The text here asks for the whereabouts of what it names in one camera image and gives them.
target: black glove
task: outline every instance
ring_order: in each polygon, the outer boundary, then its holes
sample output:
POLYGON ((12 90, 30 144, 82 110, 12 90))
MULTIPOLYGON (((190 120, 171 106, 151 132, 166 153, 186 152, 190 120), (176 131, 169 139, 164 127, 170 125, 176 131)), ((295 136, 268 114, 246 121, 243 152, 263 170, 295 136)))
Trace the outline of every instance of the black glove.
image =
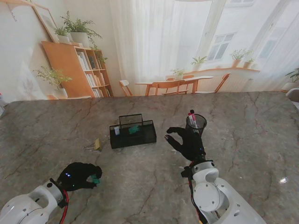
POLYGON ((74 191, 82 188, 93 189, 97 185, 86 181, 91 175, 101 178, 101 168, 90 163, 74 162, 62 171, 57 179, 57 183, 66 191, 74 191))
POLYGON ((198 133, 192 130, 184 129, 181 127, 170 127, 167 133, 178 133, 183 139, 183 144, 179 144, 170 135, 165 135, 165 139, 171 146, 179 151, 186 159, 190 161, 200 161, 205 159, 205 149, 202 145, 201 137, 198 133))

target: white curtain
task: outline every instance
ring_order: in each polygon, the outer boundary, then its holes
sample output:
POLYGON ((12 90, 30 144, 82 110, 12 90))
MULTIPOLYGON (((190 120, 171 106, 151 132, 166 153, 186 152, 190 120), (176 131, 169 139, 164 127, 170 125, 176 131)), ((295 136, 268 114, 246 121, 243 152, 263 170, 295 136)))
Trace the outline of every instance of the white curtain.
POLYGON ((110 0, 121 78, 163 81, 171 69, 191 70, 211 2, 110 0))
POLYGON ((285 83, 291 82, 285 74, 299 68, 299 8, 293 9, 294 13, 288 17, 295 17, 294 20, 262 68, 260 79, 252 83, 255 91, 280 90, 285 83))

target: wooden table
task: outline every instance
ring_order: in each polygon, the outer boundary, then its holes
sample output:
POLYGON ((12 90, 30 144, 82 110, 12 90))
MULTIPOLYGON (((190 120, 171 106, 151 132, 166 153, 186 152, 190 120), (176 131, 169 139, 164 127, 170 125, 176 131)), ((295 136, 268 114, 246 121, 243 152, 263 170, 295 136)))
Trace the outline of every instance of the wooden table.
MULTIPOLYGON (((189 84, 193 84, 192 87, 192 93, 195 93, 198 88, 198 82, 200 79, 209 79, 214 78, 213 76, 200 76, 200 77, 193 77, 193 78, 186 78, 184 79, 186 82, 189 82, 189 84)), ((145 95, 148 96, 151 87, 153 87, 153 82, 146 82, 146 83, 135 83, 136 85, 146 85, 146 91, 145 95)))

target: plant on windowsill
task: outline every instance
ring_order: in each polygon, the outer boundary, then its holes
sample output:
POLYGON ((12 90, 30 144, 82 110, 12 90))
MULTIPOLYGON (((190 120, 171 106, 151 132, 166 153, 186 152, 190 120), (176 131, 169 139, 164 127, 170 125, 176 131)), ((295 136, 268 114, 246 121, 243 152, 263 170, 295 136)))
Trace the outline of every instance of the plant on windowsill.
POLYGON ((172 69, 173 75, 175 76, 175 80, 182 80, 185 69, 172 69))
POLYGON ((70 39, 67 36, 68 32, 65 27, 56 28, 55 34, 57 35, 60 43, 71 44, 70 39))
POLYGON ((253 50, 246 50, 246 49, 234 50, 234 52, 230 54, 234 60, 232 68, 236 68, 240 63, 241 59, 251 54, 252 52, 253 50))
POLYGON ((64 88, 60 88, 62 82, 69 82, 72 78, 64 76, 61 70, 48 69, 47 67, 42 66, 43 70, 33 70, 37 71, 37 77, 42 78, 44 81, 48 81, 50 85, 57 87, 54 95, 58 99, 67 99, 67 93, 64 88))
POLYGON ((288 92, 290 89, 298 87, 297 81, 299 80, 299 68, 295 69, 295 71, 292 71, 292 72, 286 74, 285 76, 290 76, 290 78, 292 79, 292 82, 286 83, 282 87, 281 90, 283 92, 288 92))
POLYGON ((61 16, 61 18, 64 19, 65 29, 70 32, 73 41, 83 44, 85 48, 89 48, 89 40, 92 44, 95 44, 93 37, 99 37, 102 39, 98 33, 86 27, 89 24, 94 24, 93 21, 82 21, 80 19, 76 19, 76 21, 73 22, 71 21, 69 11, 67 11, 66 17, 61 16))
POLYGON ((198 58, 193 57, 194 62, 191 62, 191 64, 194 65, 195 70, 199 70, 200 66, 201 66, 204 62, 206 62, 205 59, 206 59, 206 56, 203 57, 202 59, 201 59, 200 57, 198 57, 198 58))
POLYGON ((244 62, 243 68, 248 69, 254 61, 255 60, 251 58, 249 61, 244 62))

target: black mesh basket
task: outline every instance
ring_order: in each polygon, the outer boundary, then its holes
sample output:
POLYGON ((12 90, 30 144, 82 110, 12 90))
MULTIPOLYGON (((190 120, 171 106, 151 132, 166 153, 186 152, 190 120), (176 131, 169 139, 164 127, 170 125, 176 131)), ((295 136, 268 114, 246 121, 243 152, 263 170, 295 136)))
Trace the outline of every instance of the black mesh basket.
POLYGON ((201 136, 206 127, 206 119, 199 114, 194 114, 194 115, 196 118, 196 123, 190 121, 188 116, 186 119, 186 129, 192 130, 193 132, 198 132, 199 135, 201 136))
POLYGON ((120 124, 110 126, 111 148, 136 146, 157 141, 154 122, 144 121, 142 114, 133 114, 119 117, 120 124))

